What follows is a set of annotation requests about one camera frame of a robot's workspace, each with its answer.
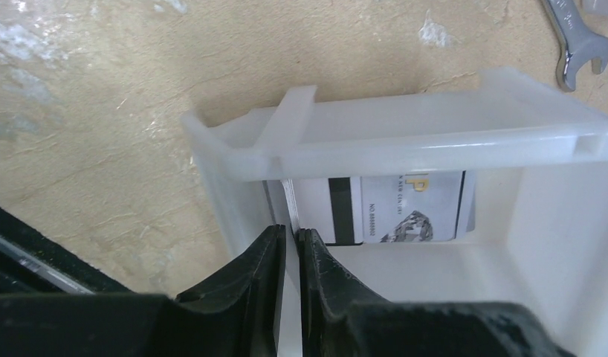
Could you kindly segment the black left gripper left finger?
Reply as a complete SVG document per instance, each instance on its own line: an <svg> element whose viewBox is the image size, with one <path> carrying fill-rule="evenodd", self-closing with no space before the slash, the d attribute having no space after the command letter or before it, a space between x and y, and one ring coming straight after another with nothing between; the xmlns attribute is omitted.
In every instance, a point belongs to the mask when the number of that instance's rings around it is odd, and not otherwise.
<svg viewBox="0 0 608 357"><path fill-rule="evenodd" d="M0 295L0 356L275 356L286 229L165 295Z"/></svg>

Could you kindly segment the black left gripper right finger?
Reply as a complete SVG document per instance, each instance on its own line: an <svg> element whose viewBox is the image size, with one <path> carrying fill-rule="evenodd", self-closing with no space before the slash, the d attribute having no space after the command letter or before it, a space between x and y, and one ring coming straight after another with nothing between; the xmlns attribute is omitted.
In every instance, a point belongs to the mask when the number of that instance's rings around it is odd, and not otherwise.
<svg viewBox="0 0 608 357"><path fill-rule="evenodd" d="M295 238L304 356L570 356L515 303L394 303L361 282L314 229Z"/></svg>

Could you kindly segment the white card with diamond print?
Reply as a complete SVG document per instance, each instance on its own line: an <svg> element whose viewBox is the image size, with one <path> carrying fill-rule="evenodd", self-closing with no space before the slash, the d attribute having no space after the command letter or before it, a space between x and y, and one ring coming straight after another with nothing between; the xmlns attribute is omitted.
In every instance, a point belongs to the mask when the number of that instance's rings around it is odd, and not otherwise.
<svg viewBox="0 0 608 357"><path fill-rule="evenodd" d="M447 242L475 229L473 171L360 177L352 182L357 243Z"/></svg>

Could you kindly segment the white plastic card box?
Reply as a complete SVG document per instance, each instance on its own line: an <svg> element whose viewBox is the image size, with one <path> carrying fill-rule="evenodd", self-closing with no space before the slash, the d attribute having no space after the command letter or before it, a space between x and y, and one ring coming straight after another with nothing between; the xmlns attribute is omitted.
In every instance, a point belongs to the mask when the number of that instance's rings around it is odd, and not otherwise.
<svg viewBox="0 0 608 357"><path fill-rule="evenodd" d="M393 300L521 303L577 356L608 356L608 115L512 68L470 91L318 103L315 86L208 127L181 118L231 254L287 222L294 179L473 171L475 229L330 245Z"/></svg>

